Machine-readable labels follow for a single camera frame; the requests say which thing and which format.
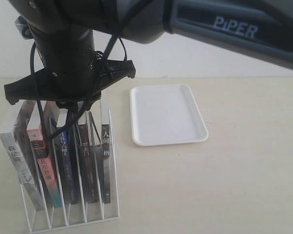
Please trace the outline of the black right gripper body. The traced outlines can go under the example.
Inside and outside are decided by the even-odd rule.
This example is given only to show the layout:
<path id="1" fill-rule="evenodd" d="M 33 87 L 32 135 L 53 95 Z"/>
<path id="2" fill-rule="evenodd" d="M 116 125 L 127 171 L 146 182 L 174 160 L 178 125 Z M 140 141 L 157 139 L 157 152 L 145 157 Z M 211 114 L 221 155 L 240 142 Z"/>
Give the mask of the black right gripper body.
<path id="1" fill-rule="evenodd" d="M 131 60 L 108 60 L 98 75 L 100 64 L 95 55 L 93 32 L 70 26 L 47 34 L 31 26 L 30 31 L 42 57 L 44 68 L 18 81 L 4 85 L 6 100 L 14 105 L 19 100 L 55 101 L 68 104 L 83 101 L 92 82 L 92 102 L 100 92 L 125 77 L 134 78 L 136 69 Z"/>

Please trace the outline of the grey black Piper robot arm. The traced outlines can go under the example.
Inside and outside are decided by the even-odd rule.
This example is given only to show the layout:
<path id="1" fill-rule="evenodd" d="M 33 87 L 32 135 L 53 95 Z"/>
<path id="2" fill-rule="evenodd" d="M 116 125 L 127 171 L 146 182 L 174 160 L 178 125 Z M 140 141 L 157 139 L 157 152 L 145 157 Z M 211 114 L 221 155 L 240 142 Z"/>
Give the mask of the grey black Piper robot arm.
<path id="1" fill-rule="evenodd" d="M 147 44 L 178 34 L 293 70 L 293 0 L 12 0 L 44 68 L 4 86 L 6 100 L 95 102 L 134 77 L 94 50 L 94 31 Z"/>

